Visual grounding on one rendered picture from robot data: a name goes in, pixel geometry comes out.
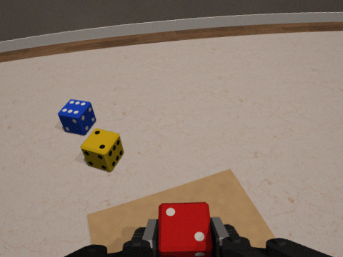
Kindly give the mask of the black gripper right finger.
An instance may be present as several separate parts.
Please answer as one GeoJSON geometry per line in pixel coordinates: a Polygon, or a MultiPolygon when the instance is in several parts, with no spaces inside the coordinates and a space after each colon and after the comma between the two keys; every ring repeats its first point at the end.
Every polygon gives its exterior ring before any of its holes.
{"type": "Polygon", "coordinates": [[[223,224],[220,217],[210,220],[211,257],[333,257],[284,238],[269,239],[266,248],[251,247],[249,239],[239,236],[233,226],[223,224]]]}

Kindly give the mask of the yellow die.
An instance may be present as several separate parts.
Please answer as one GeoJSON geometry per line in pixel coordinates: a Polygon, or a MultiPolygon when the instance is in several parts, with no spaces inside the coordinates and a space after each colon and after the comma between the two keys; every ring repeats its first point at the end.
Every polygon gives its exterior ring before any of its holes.
{"type": "Polygon", "coordinates": [[[88,166],[109,172],[124,154],[120,135],[99,128],[94,129],[83,142],[81,150],[88,166]]]}

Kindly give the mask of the tan flat mat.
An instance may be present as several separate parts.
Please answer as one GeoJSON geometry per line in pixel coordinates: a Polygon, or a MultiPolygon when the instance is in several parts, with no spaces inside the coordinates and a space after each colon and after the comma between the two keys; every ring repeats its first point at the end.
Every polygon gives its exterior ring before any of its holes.
{"type": "Polygon", "coordinates": [[[232,225],[251,247],[266,248],[275,238],[231,169],[222,171],[143,198],[87,214],[91,244],[104,245],[107,253],[123,250],[136,229],[146,227],[149,219],[158,219],[162,203],[209,204],[210,217],[220,216],[232,225]]]}

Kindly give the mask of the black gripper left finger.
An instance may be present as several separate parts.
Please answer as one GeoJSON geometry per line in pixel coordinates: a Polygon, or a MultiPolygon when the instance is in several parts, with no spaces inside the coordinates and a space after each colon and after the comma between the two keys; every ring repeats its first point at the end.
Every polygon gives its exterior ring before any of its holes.
{"type": "Polygon", "coordinates": [[[160,257],[158,219],[149,219],[146,227],[135,230],[132,239],[124,243],[120,252],[107,253],[106,246],[92,244],[65,257],[160,257]]]}

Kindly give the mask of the blue die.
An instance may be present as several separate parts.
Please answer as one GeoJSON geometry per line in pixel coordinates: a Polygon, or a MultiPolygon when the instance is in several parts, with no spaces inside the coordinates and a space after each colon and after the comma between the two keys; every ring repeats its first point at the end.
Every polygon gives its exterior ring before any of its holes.
{"type": "Polygon", "coordinates": [[[71,99],[58,113],[66,132],[86,135],[96,121],[91,102],[71,99]]]}

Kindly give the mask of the red die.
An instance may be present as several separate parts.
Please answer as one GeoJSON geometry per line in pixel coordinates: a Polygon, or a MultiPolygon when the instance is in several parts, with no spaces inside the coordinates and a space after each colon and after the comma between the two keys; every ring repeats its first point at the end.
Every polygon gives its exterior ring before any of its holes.
{"type": "Polygon", "coordinates": [[[159,206],[160,257],[211,257],[209,204],[162,203],[159,206]]]}

